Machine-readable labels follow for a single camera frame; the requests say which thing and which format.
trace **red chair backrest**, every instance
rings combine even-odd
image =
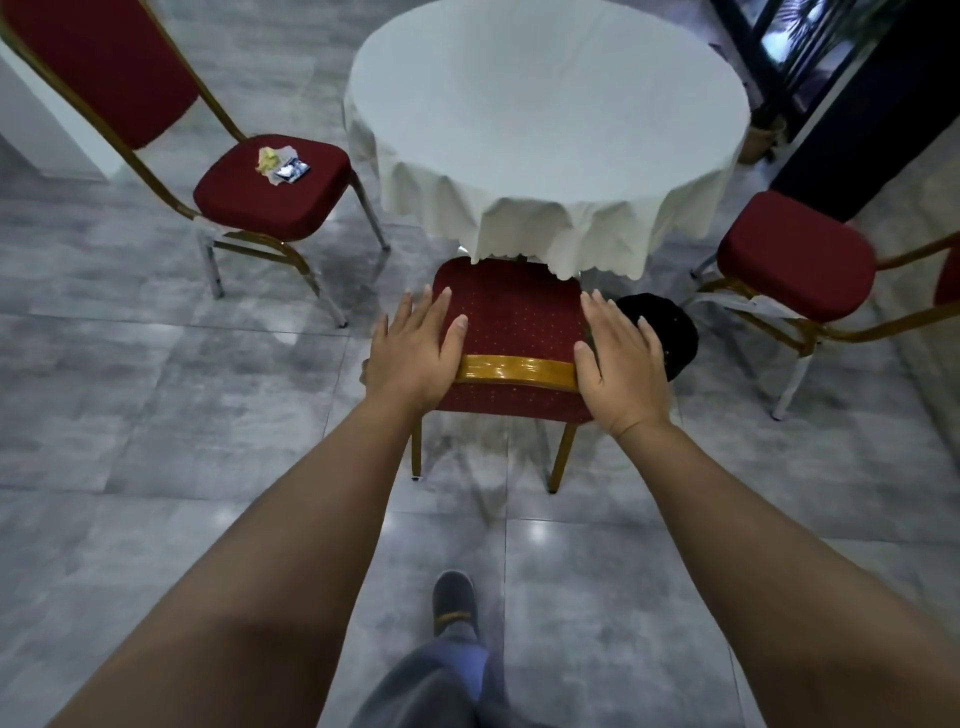
[[[953,239],[953,247],[947,253],[947,260],[940,270],[937,290],[933,294],[934,305],[960,301],[960,232],[955,232],[950,237]]]
[[[0,0],[14,33],[134,149],[200,93],[138,0]]]

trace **person's left hand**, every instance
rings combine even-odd
[[[467,336],[467,316],[461,315],[450,324],[440,345],[450,295],[446,288],[433,301],[427,285],[416,307],[410,292],[403,294],[389,326],[387,315],[380,316],[365,372],[368,398],[395,401],[417,417],[444,398],[457,376]]]

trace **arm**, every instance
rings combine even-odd
[[[160,600],[50,724],[316,726],[413,423],[460,361],[466,317],[429,288],[374,332],[367,397]]]
[[[636,465],[767,723],[957,725],[950,637],[707,456],[669,419],[660,341],[584,295],[581,392]]]

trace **black column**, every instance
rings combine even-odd
[[[958,6],[913,0],[771,187],[846,222],[949,126],[960,113]]]

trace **person's right arm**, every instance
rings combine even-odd
[[[575,350],[584,400],[650,489],[767,724],[960,725],[949,635],[670,423],[645,321],[634,327],[597,293],[583,306],[596,348]]]

